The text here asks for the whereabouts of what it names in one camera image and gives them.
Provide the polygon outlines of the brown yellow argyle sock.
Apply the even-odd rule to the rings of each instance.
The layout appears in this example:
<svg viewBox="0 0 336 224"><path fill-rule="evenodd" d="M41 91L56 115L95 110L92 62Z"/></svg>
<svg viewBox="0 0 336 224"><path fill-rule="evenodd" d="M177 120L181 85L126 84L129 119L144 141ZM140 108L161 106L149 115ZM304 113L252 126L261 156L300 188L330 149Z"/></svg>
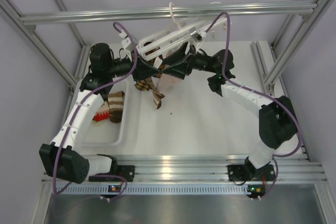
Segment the brown yellow argyle sock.
<svg viewBox="0 0 336 224"><path fill-rule="evenodd" d="M162 55L159 55L158 57L153 58L153 59L149 60L148 62L150 62L154 67L160 69L160 71L161 71L163 69L163 67L160 67L159 64L162 62L162 60L163 60ZM160 73L156 76L152 76L151 78L152 78L152 80L153 80L153 78L159 79L159 77L161 77L161 75L162 75L162 73ZM136 82L134 86L140 91L144 91L144 90L149 91L151 89L150 89L146 80L147 79Z"/></svg>

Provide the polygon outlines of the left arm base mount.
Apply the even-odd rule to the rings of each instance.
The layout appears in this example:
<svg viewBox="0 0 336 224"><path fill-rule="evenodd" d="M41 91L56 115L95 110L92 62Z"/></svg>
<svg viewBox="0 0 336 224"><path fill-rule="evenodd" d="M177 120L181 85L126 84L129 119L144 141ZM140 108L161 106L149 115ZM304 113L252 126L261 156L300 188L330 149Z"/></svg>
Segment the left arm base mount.
<svg viewBox="0 0 336 224"><path fill-rule="evenodd" d="M127 182L133 182L134 176L135 176L135 166L134 165L118 165L112 174L125 178Z"/></svg>

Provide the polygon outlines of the brown beige striped sock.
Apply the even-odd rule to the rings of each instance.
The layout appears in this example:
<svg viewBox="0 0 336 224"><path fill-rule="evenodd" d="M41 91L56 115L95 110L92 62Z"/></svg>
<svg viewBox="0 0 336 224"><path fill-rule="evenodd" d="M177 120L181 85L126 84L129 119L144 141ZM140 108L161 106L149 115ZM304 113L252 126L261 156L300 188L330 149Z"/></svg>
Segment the brown beige striped sock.
<svg viewBox="0 0 336 224"><path fill-rule="evenodd" d="M154 85L152 78L147 78L146 81L150 89L152 90L153 102L155 104L155 108L159 109L162 106L162 99L165 98L165 95L159 92L159 90Z"/></svg>

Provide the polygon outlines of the white plastic clip hanger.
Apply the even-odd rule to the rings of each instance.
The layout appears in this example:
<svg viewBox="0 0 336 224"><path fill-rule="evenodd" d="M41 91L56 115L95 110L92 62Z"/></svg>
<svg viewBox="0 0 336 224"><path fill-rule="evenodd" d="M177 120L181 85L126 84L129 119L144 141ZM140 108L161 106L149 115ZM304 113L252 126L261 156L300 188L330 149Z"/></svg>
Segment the white plastic clip hanger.
<svg viewBox="0 0 336 224"><path fill-rule="evenodd" d="M213 22L215 17L205 16L198 16L196 18L182 18L178 20L175 18L177 11L175 11L173 7L174 4L170 2L169 13L173 24L164 30L158 31L141 39L138 42L138 55L146 61L156 58L159 55L165 57L169 50L177 47L180 49L184 44L191 44L195 46L196 49L200 49L200 46L203 42L192 44L190 41L191 37L189 30L193 27L198 30L204 30L207 35L211 33L211 30L218 26L222 26L224 30L227 29L227 18L224 15L220 17L215 23Z"/></svg>

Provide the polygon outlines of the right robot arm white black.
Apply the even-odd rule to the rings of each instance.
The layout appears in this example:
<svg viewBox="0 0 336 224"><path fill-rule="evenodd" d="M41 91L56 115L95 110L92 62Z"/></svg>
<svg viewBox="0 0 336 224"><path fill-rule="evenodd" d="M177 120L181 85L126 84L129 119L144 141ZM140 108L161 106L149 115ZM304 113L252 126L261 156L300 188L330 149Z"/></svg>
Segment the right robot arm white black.
<svg viewBox="0 0 336 224"><path fill-rule="evenodd" d="M164 74L180 79L190 75L193 70L212 72L213 76L207 79L210 90L236 102L258 119L259 142L242 165L228 169L229 180L236 185L252 180L274 181L275 168L270 163L271 159L284 142L299 132L290 99L284 95L274 98L238 83L231 73L234 63L229 49L209 56L203 50L197 52L193 48L180 48L164 59L163 63L166 65L162 71Z"/></svg>

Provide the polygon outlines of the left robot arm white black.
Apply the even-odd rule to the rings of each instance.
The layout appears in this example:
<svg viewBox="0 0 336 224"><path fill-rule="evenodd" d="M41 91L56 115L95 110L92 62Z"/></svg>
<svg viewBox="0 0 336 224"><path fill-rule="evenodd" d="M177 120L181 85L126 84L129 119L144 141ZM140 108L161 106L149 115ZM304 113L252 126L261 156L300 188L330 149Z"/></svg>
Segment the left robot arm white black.
<svg viewBox="0 0 336 224"><path fill-rule="evenodd" d="M39 155L48 176L69 183L81 184L96 177L114 180L119 173L115 157L96 154L84 157L80 154L85 134L98 109L107 100L114 77L125 80L138 70L159 73L159 59L150 61L138 57L114 58L108 44L98 43L90 48L89 72L82 80L77 100L64 125L50 144L43 144Z"/></svg>

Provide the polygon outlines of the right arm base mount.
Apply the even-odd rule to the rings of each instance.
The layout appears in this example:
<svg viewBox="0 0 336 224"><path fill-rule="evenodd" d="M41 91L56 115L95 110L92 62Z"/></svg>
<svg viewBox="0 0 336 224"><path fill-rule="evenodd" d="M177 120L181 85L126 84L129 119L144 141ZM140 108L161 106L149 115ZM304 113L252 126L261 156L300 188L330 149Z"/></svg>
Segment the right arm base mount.
<svg viewBox="0 0 336 224"><path fill-rule="evenodd" d="M230 182L246 182L249 179L248 171L244 165L228 165L228 179Z"/></svg>

